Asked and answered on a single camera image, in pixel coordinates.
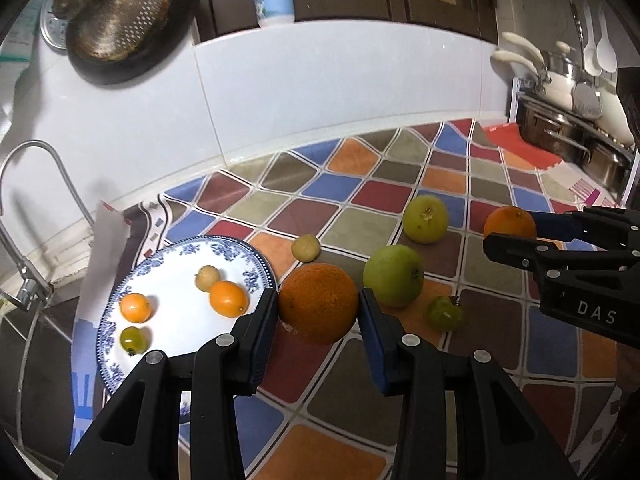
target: blue gripper pad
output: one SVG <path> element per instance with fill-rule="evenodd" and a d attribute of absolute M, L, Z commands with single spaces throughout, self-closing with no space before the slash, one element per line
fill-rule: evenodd
<path fill-rule="evenodd" d="M 403 394 L 410 386 L 412 370 L 398 355 L 402 324 L 397 317 L 382 313 L 370 288 L 360 291 L 359 301 L 358 325 L 371 378 L 384 396 Z"/>
<path fill-rule="evenodd" d="M 529 211 L 536 223 L 539 238 L 571 242 L 582 234 L 578 222 L 571 215 Z"/>
<path fill-rule="evenodd" d="M 262 383 L 277 322 L 278 293 L 273 288 L 264 289 L 252 314 L 236 320 L 231 333 L 239 347 L 229 378 L 239 387 L 238 395 L 251 395 Z"/>

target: blue floral pattern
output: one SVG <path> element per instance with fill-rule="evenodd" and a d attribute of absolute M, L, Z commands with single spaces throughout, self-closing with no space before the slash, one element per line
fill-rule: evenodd
<path fill-rule="evenodd" d="M 113 337 L 113 333 L 115 331 L 116 331 L 116 323 L 113 321 L 108 321 L 106 323 L 104 335 L 102 336 L 102 347 L 104 348 L 104 353 L 107 355 L 111 353 L 111 349 L 115 344 L 115 338 Z"/>
<path fill-rule="evenodd" d="M 111 371 L 111 377 L 113 378 L 113 381 L 117 383 L 118 386 L 120 386 L 122 384 L 122 381 L 124 381 L 124 373 L 122 372 L 122 368 L 120 368 L 120 365 L 117 363 L 113 363 L 109 367 L 109 370 Z"/>
<path fill-rule="evenodd" d="M 138 271 L 136 276 L 145 276 L 146 274 L 151 272 L 151 269 L 160 267 L 163 262 L 164 255 L 160 253 L 155 254 L 153 257 L 147 258 L 144 262 L 140 263 L 136 267 Z"/>
<path fill-rule="evenodd" d="M 216 256 L 223 256 L 224 259 L 228 262 L 232 262 L 233 260 L 235 260 L 241 253 L 239 247 L 233 245 L 230 242 L 227 242 L 226 240 L 214 242 L 210 244 L 210 247 Z"/>
<path fill-rule="evenodd" d="M 197 244 L 186 244 L 180 249 L 180 256 L 185 254 L 195 254 L 200 250 L 200 246 Z"/>
<path fill-rule="evenodd" d="M 175 258 L 194 258 L 196 260 L 202 258 L 203 251 L 210 254 L 214 262 L 217 256 L 219 264 L 222 258 L 225 262 L 230 263 L 229 267 L 235 269 L 237 273 L 236 280 L 246 287 L 253 304 L 259 300 L 265 287 L 276 287 L 273 272 L 264 257 L 248 243 L 235 238 L 218 235 L 187 238 L 152 254 L 140 262 L 114 291 L 98 326 L 96 357 L 100 374 L 110 394 L 116 391 L 129 373 L 129 370 L 137 362 L 134 360 L 131 361 L 131 364 L 128 364 L 127 362 L 119 361 L 123 359 L 122 352 L 118 352 L 114 348 L 117 339 L 116 333 L 124 327 L 120 311 L 116 308 L 118 302 L 126 294 L 140 290 L 138 288 L 138 279 L 141 276 L 147 276 L 153 269 L 161 267 L 162 264 L 173 261 Z M 220 265 L 220 267 L 225 269 L 225 264 Z M 190 396 L 188 392 L 184 392 L 180 402 L 181 419 L 188 418 L 189 412 Z"/>
<path fill-rule="evenodd" d="M 258 272 L 256 270 L 246 270 L 242 273 L 244 276 L 244 286 L 249 294 L 253 294 L 260 288 L 258 284 Z"/>

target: metal colander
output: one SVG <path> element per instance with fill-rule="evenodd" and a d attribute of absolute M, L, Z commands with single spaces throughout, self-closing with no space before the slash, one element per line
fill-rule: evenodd
<path fill-rule="evenodd" d="M 76 18 L 67 37 L 78 54 L 118 61 L 135 52 L 155 28 L 162 27 L 171 0 L 105 0 L 95 12 Z"/>

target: sink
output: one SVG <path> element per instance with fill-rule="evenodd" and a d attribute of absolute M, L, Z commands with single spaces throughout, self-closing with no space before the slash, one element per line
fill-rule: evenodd
<path fill-rule="evenodd" d="M 0 312 L 0 422 L 17 447 L 55 478 L 69 454 L 74 418 L 71 336 L 81 280 L 50 305 Z"/>

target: small orange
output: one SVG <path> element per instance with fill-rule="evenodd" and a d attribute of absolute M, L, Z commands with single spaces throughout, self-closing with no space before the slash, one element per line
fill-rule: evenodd
<path fill-rule="evenodd" d="M 529 211 L 519 207 L 504 206 L 493 211 L 484 222 L 484 238 L 491 233 L 536 238 L 536 222 Z"/>
<path fill-rule="evenodd" d="M 130 323 L 144 323 L 151 317 L 151 305 L 146 296 L 132 292 L 120 300 L 120 312 Z"/>
<path fill-rule="evenodd" d="M 249 306 L 249 298 L 234 282 L 222 281 L 211 285 L 209 304 L 220 316 L 238 317 Z"/>

